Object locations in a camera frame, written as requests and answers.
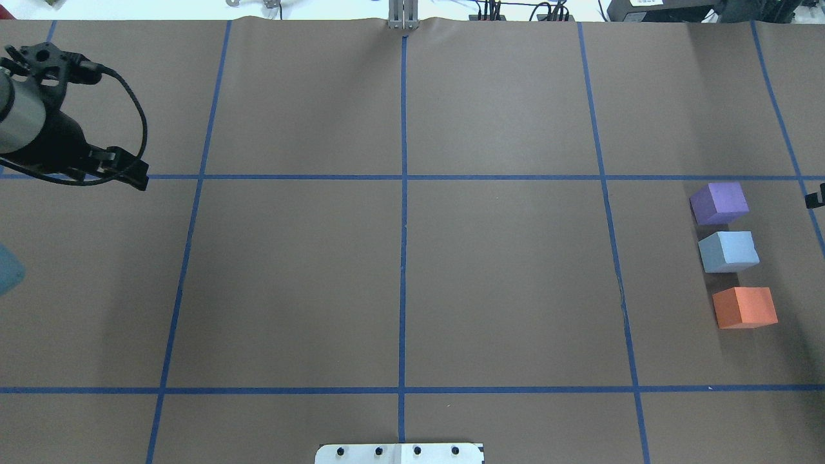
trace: light blue cube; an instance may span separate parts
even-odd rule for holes
[[[759,264],[750,232],[717,232],[699,242],[705,272],[739,272]]]
[[[0,295],[23,281],[26,270],[12,252],[0,244]]]

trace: orange cube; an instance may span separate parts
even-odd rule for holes
[[[766,286],[735,286],[714,294],[716,322],[720,329],[754,329],[776,324],[771,289]]]

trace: cube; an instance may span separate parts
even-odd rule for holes
[[[26,270],[12,252],[0,244],[0,295],[22,282]]]
[[[720,329],[754,329],[776,324],[771,289],[735,286],[714,294],[716,322]]]
[[[691,196],[698,225],[730,224],[749,210],[739,182],[712,182]]]
[[[759,264],[750,232],[717,232],[699,242],[705,272],[739,272]]]

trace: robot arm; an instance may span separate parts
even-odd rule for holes
[[[20,50],[9,45],[6,52],[12,58],[0,58],[0,165],[63,185],[117,180],[146,190],[149,166],[141,160],[146,150],[146,115],[117,72],[48,42]],[[137,156],[120,147],[102,149],[87,143],[80,125],[60,110],[70,83],[94,85],[104,74],[120,82],[140,114],[143,140]],[[98,179],[87,181],[87,175]]]

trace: purple cube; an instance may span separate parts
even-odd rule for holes
[[[749,210],[739,182],[712,182],[691,196],[696,224],[730,224]]]

